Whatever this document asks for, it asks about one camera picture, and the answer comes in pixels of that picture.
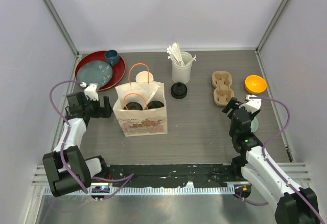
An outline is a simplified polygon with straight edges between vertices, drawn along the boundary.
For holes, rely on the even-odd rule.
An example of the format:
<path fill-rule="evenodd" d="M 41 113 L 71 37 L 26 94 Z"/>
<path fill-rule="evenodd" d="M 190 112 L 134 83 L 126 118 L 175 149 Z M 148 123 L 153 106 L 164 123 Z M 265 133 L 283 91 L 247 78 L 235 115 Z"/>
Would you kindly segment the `black cup lid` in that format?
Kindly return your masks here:
<path fill-rule="evenodd" d="M 148 109 L 158 109 L 164 107 L 165 105 L 161 101 L 154 100 L 149 102 L 147 106 Z"/>
<path fill-rule="evenodd" d="M 143 110 L 143 107 L 137 102 L 129 102 L 124 106 L 124 110 Z"/>

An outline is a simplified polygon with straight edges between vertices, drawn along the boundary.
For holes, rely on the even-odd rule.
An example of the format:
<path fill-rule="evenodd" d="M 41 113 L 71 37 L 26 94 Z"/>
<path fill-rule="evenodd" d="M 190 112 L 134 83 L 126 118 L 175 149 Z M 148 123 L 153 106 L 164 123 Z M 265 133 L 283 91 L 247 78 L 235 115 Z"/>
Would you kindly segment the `printed kraft paper bag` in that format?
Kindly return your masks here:
<path fill-rule="evenodd" d="M 161 82 L 132 82 L 128 74 L 128 83 L 117 86 L 118 99 L 113 106 L 114 115 L 126 137 L 159 135 L 168 133 L 167 103 L 165 85 Z M 158 88 L 151 101 L 161 101 L 165 106 L 148 109 L 147 99 Z M 137 102 L 143 110 L 124 110 L 129 102 Z"/>

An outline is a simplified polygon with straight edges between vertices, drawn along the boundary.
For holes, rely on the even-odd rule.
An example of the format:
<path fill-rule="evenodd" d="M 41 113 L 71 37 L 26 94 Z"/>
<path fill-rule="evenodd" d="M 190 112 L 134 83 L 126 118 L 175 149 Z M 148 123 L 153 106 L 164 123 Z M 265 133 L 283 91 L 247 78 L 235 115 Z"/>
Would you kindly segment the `brown pulp cup carrier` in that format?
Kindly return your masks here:
<path fill-rule="evenodd" d="M 232 85 L 232 76 L 227 71 L 215 71 L 212 74 L 212 85 L 214 102 L 217 106 L 226 106 L 235 96 Z"/>

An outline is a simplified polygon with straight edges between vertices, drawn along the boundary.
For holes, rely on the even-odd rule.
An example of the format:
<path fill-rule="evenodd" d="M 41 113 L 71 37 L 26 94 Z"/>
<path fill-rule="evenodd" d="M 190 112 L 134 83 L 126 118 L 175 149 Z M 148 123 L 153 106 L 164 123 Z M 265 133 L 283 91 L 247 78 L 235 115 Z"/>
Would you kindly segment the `stack of white paper cups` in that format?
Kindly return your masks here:
<path fill-rule="evenodd" d="M 148 82 L 152 82 L 153 80 L 154 80 L 153 75 L 148 71 L 139 72 L 135 77 L 135 81 L 138 83 L 142 83 L 142 82 L 148 83 Z"/>

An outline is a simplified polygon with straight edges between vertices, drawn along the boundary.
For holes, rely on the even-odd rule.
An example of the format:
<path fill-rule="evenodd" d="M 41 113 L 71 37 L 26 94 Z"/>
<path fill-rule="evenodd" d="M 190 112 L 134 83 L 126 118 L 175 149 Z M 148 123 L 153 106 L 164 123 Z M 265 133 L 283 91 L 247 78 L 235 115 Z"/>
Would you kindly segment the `stack of black cup lids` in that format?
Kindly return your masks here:
<path fill-rule="evenodd" d="M 174 83 L 171 86 L 171 95 L 175 99 L 183 99 L 187 96 L 188 88 L 182 82 Z"/>

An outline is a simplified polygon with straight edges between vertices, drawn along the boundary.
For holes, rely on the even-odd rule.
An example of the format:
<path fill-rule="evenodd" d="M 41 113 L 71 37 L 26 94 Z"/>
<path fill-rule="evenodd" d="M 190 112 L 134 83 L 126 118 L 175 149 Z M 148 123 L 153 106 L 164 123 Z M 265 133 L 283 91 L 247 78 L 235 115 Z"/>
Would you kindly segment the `single white straw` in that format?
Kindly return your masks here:
<path fill-rule="evenodd" d="M 152 93 L 150 94 L 149 98 L 147 99 L 147 105 L 151 102 L 152 98 L 155 96 L 155 94 L 157 93 L 158 88 L 156 88 L 154 91 L 152 91 Z"/>

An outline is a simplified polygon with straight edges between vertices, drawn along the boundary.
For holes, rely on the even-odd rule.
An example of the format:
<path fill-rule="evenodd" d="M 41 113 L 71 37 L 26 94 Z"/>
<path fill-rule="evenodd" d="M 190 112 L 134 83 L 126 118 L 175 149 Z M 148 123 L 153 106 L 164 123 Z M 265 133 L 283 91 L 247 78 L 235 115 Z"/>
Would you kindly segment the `white straws bundle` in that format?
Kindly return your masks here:
<path fill-rule="evenodd" d="M 167 47 L 168 59 L 177 64 L 178 66 L 187 66 L 190 65 L 193 61 L 196 61 L 196 55 L 191 57 L 189 61 L 184 61 L 182 59 L 182 54 L 180 51 L 179 44 L 174 42 L 171 46 Z"/>

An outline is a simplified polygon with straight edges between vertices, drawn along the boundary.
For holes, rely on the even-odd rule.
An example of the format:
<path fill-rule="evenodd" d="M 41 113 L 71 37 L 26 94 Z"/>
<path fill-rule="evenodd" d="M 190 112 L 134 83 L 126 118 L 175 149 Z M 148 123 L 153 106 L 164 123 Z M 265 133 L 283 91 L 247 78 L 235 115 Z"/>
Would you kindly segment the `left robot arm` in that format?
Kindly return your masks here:
<path fill-rule="evenodd" d="M 51 193 L 60 197 L 75 191 L 87 192 L 92 178 L 102 183 L 108 179 L 109 170 L 99 155 L 85 159 L 79 149 L 91 118 L 110 118 L 113 110 L 109 97 L 104 96 L 104 106 L 91 100 L 83 92 L 66 96 L 64 131 L 52 152 L 43 156 L 42 162 Z"/>

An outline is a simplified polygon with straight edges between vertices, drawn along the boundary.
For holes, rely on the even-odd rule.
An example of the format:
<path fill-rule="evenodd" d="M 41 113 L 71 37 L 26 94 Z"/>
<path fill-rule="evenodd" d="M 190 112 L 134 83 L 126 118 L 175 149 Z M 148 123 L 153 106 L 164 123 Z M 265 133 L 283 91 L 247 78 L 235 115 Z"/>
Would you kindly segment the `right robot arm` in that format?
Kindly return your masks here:
<path fill-rule="evenodd" d="M 230 119 L 229 135 L 239 156 L 232 160 L 231 176 L 249 181 L 274 210 L 276 223 L 324 223 L 317 196 L 291 179 L 251 131 L 251 122 L 260 112 L 261 97 L 248 95 L 242 103 L 231 98 L 223 108 Z"/>

